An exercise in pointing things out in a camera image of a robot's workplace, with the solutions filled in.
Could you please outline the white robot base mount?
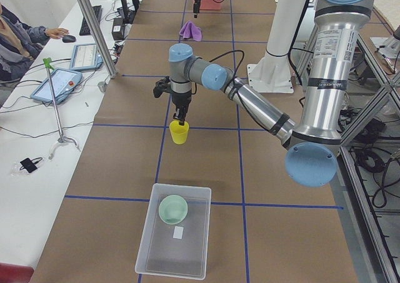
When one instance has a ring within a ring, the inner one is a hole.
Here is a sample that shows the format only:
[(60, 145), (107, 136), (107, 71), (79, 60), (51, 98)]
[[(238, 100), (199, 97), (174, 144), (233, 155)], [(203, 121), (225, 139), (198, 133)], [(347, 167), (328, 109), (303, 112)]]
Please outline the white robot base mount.
[(265, 55), (257, 64), (247, 66), (249, 84), (257, 92), (293, 92), (288, 53), (298, 12), (297, 0), (278, 0)]

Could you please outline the seated person's hand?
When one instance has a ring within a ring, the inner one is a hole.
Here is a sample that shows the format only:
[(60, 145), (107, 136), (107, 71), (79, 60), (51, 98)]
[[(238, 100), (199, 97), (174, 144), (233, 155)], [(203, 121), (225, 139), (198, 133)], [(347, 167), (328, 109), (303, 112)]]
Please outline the seated person's hand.
[(48, 36), (51, 39), (62, 39), (63, 36), (68, 35), (69, 31), (67, 29), (58, 27), (58, 28), (52, 28), (49, 29), (47, 28), (45, 30), (46, 36)]

